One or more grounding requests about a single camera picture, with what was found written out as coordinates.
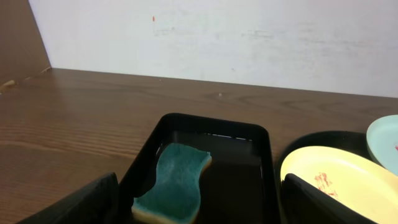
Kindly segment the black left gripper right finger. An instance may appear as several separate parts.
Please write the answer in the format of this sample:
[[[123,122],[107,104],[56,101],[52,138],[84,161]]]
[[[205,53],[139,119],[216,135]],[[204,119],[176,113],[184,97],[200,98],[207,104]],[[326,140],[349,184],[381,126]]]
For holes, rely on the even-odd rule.
[[[373,222],[294,174],[287,174],[282,181],[280,200],[289,223],[370,224]]]

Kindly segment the yellow plate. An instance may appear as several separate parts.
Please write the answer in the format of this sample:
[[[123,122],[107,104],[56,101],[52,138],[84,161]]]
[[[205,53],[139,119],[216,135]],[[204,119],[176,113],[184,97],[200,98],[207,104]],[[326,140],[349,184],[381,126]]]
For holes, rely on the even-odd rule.
[[[333,147],[301,147],[283,160],[280,178],[287,174],[376,223],[397,223],[397,176],[368,159]]]

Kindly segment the green yellow sponge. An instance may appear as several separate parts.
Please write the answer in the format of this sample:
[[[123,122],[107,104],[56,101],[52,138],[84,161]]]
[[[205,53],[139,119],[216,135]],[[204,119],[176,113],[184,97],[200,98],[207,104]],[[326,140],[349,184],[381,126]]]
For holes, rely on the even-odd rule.
[[[134,199],[134,219],[144,223],[193,223],[201,204],[200,177],[211,163],[208,151],[169,144],[157,162],[154,186]]]

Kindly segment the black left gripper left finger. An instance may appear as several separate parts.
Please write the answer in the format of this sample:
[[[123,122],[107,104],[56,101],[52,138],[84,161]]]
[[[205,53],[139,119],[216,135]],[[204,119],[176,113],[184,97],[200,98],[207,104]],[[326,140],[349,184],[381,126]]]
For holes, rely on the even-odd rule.
[[[18,224],[115,223],[119,185],[114,172],[105,174]]]

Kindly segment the light green stained plate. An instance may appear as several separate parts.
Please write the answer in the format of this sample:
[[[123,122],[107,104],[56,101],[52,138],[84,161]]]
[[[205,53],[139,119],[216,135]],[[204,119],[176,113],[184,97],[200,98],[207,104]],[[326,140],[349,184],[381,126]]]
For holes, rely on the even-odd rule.
[[[373,121],[366,131],[366,141],[372,160],[397,175],[397,115]]]

